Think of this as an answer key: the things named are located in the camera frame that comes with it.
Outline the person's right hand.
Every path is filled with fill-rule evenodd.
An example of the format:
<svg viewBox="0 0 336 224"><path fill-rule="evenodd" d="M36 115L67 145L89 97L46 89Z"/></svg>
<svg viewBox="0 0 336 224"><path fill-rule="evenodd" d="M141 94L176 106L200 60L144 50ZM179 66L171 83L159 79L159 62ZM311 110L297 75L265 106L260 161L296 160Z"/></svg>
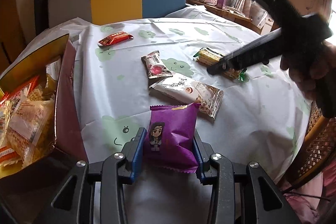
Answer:
<svg viewBox="0 0 336 224"><path fill-rule="evenodd" d="M289 71L304 97L314 100L324 117L335 117L335 45L324 42L322 50L306 67L295 64L294 56L284 55L280 68Z"/></svg>

